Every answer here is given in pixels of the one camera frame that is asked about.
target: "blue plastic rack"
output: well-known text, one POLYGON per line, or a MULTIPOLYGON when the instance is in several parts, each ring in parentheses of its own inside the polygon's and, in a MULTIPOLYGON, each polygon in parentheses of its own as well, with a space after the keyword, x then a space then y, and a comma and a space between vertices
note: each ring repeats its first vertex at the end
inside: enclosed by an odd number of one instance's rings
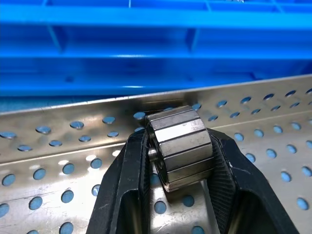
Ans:
POLYGON ((132 95, 312 73, 312 0, 0 0, 0 96, 132 95))

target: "clamp jaw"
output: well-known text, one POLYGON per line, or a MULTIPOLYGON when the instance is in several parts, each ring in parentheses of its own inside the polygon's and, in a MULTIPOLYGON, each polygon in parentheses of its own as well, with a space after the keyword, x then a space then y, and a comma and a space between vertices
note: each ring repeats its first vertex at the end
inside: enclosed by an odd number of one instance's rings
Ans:
POLYGON ((263 174, 191 107, 146 121, 105 173, 87 234, 150 233, 150 161, 167 193, 207 179, 220 234, 298 234, 263 174))

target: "stainless steel tray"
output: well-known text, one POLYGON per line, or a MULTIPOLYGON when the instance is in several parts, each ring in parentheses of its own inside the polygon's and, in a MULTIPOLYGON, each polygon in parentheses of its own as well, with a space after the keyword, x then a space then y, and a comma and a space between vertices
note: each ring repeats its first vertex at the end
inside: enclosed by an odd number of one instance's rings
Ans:
MULTIPOLYGON (((61 233, 85 233, 97 185, 128 136, 144 124, 137 112, 185 104, 198 109, 208 128, 236 139, 242 153, 266 176, 299 232, 311 234, 312 76, 1 114, 0 216, 8 212, 0 217, 0 233, 58 234, 61 228, 61 233), (100 168, 94 159, 101 160, 100 168), (69 190, 74 196, 67 202, 72 194, 64 192, 69 190)), ((167 200, 157 177, 151 180, 151 233, 217 233, 205 187, 193 185, 167 200), (186 195, 193 198, 192 206, 185 202, 186 195), (165 209, 163 214, 155 211, 158 201, 165 204, 157 210, 165 209)))

